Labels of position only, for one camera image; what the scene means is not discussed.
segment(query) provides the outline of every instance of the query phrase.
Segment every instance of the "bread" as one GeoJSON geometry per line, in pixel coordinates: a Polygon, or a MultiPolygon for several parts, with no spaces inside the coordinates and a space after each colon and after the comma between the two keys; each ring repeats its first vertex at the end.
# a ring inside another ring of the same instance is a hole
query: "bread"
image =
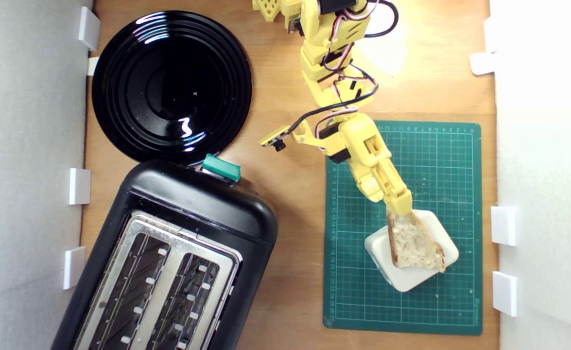
{"type": "Polygon", "coordinates": [[[397,216],[387,211],[391,259],[397,268],[419,266],[445,272],[443,248],[414,213],[397,216]]]}

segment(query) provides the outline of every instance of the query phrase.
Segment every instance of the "black plate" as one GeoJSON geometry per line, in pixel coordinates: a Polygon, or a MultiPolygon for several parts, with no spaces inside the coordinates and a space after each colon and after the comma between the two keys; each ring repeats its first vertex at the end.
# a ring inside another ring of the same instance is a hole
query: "black plate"
{"type": "Polygon", "coordinates": [[[108,42],[92,99],[106,137],[128,157],[190,166],[232,142],[251,90],[247,58],[228,29],[199,14],[164,11],[108,42]]]}

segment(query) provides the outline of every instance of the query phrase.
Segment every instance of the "black toaster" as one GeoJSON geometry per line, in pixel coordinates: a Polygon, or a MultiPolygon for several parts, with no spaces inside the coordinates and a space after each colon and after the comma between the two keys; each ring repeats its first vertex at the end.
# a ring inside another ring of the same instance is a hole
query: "black toaster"
{"type": "Polygon", "coordinates": [[[277,238],[270,206],[236,180],[159,160],[132,169],[52,349],[234,349],[277,238]]]}

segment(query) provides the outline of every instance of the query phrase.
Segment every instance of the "wooden table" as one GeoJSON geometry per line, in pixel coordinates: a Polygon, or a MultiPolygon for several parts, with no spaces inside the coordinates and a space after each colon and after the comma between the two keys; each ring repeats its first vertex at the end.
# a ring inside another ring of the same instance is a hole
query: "wooden table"
{"type": "MultiPolygon", "coordinates": [[[[438,336],[329,330],[322,324],[325,159],[294,142],[281,153],[257,145],[260,137],[314,109],[299,66],[302,38],[288,35],[283,18],[263,20],[251,1],[95,0],[101,19],[99,49],[125,24],[145,14],[184,9],[205,14],[234,33],[252,65],[254,96],[248,120],[222,153],[276,205],[279,237],[238,348],[497,350],[499,315],[492,308],[490,206],[496,202],[494,82],[474,77],[469,54],[484,49],[486,0],[395,0],[400,24],[390,35],[361,40],[354,59],[381,88],[363,111],[375,119],[476,122],[482,127],[484,217],[484,332],[438,336]],[[291,181],[293,175],[305,181],[291,181]]],[[[85,206],[82,244],[90,249],[123,177],[136,162],[101,132],[88,99],[85,166],[92,170],[92,200],[85,206]]]]}

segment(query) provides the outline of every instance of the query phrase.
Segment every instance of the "white wall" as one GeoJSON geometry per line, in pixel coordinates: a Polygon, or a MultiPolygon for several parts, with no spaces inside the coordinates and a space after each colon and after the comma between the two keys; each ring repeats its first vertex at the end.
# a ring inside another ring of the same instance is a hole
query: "white wall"
{"type": "Polygon", "coordinates": [[[502,350],[571,350],[571,0],[490,0],[500,206],[519,209],[500,270],[518,280],[502,350]]]}
{"type": "Polygon", "coordinates": [[[0,0],[0,349],[50,347],[70,293],[63,252],[79,245],[69,169],[83,166],[92,0],[0,0]]]}

